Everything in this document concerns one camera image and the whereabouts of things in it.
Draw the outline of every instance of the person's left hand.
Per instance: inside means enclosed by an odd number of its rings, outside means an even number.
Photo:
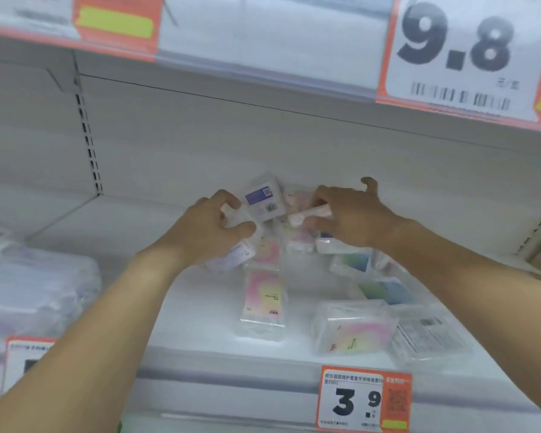
[[[252,236],[257,228],[254,222],[225,228],[220,210],[225,203],[235,210],[240,208],[240,201],[226,190],[219,190],[210,198],[200,198],[142,253],[151,254],[161,262],[170,261],[171,266],[179,266],[179,269],[223,257],[240,240]]]

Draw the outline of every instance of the person's right hand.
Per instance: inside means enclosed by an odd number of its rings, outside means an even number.
[[[311,216],[304,220],[307,229],[328,232],[334,238],[357,247],[381,249],[406,219],[397,216],[378,198],[378,182],[362,178],[364,192],[352,188],[321,185],[313,196],[313,206],[328,203],[332,219]]]

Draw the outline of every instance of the white price tag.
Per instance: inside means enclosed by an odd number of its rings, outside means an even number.
[[[339,431],[409,430],[411,375],[323,366],[316,426]]]
[[[0,0],[0,25],[79,38],[73,9],[74,0]]]
[[[6,393],[54,345],[56,339],[14,336],[6,341],[2,393]]]
[[[380,85],[388,98],[537,121],[541,0],[396,3]]]

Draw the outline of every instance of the box with pink label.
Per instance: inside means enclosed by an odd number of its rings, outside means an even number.
[[[321,302],[311,327],[315,352],[343,356],[382,351],[397,322],[382,299]]]
[[[287,291],[277,272],[249,271],[237,335],[279,342],[286,332]]]

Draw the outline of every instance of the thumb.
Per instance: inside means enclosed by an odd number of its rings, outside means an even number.
[[[240,225],[236,225],[234,228],[228,228],[227,231],[231,232],[233,237],[240,241],[243,238],[251,237],[257,230],[257,225],[254,222],[245,222]]]
[[[335,221],[324,217],[307,217],[303,222],[303,226],[307,229],[327,232],[329,234],[333,234],[335,232]]]

